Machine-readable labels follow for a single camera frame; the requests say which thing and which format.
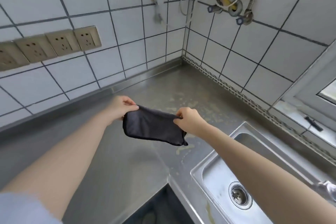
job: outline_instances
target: person's left hand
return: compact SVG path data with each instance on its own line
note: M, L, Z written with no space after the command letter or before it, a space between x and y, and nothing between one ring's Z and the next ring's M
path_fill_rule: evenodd
M112 102L101 111L101 116L110 125L114 120L122 120L126 112L136 111L139 107L127 96L116 96Z

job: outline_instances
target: hand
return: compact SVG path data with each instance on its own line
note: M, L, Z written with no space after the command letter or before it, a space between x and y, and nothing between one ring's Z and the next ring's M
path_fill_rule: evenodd
M136 111L139 107L127 96L116 96L112 102L100 112L103 119L110 125L114 120L122 120L126 112Z
M202 129L208 124L198 114L196 109L191 109L189 107L181 107L176 115L182 119L175 119L174 123L187 133L191 133L198 137L200 136Z

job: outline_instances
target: window handle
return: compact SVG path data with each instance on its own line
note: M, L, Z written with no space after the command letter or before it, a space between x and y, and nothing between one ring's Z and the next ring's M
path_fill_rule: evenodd
M312 125L318 132L322 132L323 128L321 128L315 121L313 121L310 117L305 116L304 118L306 121L309 122L310 125Z

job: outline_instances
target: forearm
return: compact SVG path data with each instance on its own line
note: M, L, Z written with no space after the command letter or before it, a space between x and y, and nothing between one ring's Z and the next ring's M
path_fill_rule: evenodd
M268 159L208 124L199 137L216 150L272 222L335 222L334 206Z
M3 191L34 195L61 219L91 163L106 125L99 115L94 116L22 171Z

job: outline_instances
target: faucet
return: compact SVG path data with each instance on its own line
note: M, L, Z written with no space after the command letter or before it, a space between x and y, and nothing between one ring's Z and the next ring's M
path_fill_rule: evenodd
M336 206L336 185L330 181L313 184L313 189L320 194L325 200Z

